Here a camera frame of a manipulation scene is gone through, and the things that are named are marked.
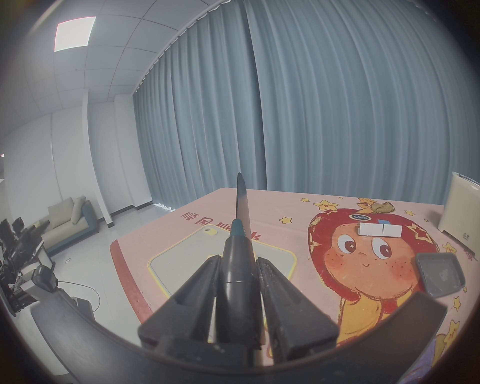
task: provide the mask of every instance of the ceiling light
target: ceiling light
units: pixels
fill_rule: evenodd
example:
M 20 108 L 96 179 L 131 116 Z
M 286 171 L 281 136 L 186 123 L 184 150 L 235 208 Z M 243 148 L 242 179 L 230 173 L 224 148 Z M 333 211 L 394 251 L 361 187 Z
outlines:
M 95 16 L 82 17 L 58 24 L 55 34 L 55 52 L 88 45 L 95 19 Z

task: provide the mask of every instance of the white tile floor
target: white tile floor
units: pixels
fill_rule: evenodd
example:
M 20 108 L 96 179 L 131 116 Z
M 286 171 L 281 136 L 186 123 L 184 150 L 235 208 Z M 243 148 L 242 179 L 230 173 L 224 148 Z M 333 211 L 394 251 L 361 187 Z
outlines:
M 130 209 L 113 217 L 115 225 L 100 225 L 100 232 L 55 255 L 55 276 L 59 281 L 71 281 L 94 288 L 100 296 L 100 307 L 95 320 L 111 332 L 140 345 L 137 327 L 140 322 L 123 292 L 110 255 L 110 244 L 116 239 L 168 214 L 162 208 L 150 205 L 136 211 Z M 86 287 L 59 283 L 70 296 L 89 300 L 93 309 L 98 305 L 96 293 Z M 66 369 L 53 355 L 36 327 L 30 309 L 21 310 L 13 323 L 29 347 L 53 375 L 66 374 Z

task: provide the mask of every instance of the blue curtain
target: blue curtain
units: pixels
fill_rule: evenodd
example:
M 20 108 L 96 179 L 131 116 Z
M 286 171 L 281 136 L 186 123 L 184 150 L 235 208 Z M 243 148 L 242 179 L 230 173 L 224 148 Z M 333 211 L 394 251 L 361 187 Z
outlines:
M 247 187 L 441 204 L 480 176 L 478 79 L 406 0 L 233 0 L 134 97 L 152 195 Z
M 245 9 L 222 6 L 170 46 L 134 95 L 155 203 L 178 208 L 222 187 L 266 189 L 262 113 Z

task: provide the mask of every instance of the pink tablecloth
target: pink tablecloth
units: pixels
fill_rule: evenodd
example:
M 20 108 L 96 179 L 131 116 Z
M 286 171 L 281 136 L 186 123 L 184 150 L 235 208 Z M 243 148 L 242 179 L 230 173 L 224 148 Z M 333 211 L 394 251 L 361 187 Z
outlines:
M 235 218 L 235 198 L 235 189 L 219 189 L 112 244 L 120 281 L 140 321 L 167 299 L 149 273 L 148 261 L 202 225 L 228 229 Z M 439 299 L 448 314 L 424 366 L 430 367 L 449 348 L 472 311 L 480 292 L 480 266 L 460 243 L 436 228 L 441 205 L 256 190 L 248 190 L 248 200 L 252 238 L 296 255 L 291 281 L 338 321 L 339 342 L 372 328 L 412 291 L 422 289 L 411 260 L 419 252 L 455 253 L 467 281 L 461 291 Z M 362 220 L 402 225 L 402 237 L 373 243 L 355 232 Z

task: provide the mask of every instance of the white block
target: white block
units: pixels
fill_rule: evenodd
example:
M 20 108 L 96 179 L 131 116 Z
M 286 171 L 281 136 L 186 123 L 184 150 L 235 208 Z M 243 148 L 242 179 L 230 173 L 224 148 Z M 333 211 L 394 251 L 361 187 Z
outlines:
M 401 237 L 402 236 L 402 226 L 401 225 L 384 224 L 384 231 L 383 231 L 382 236 Z
M 359 235 L 360 236 L 382 236 L 383 224 L 375 223 L 360 223 Z

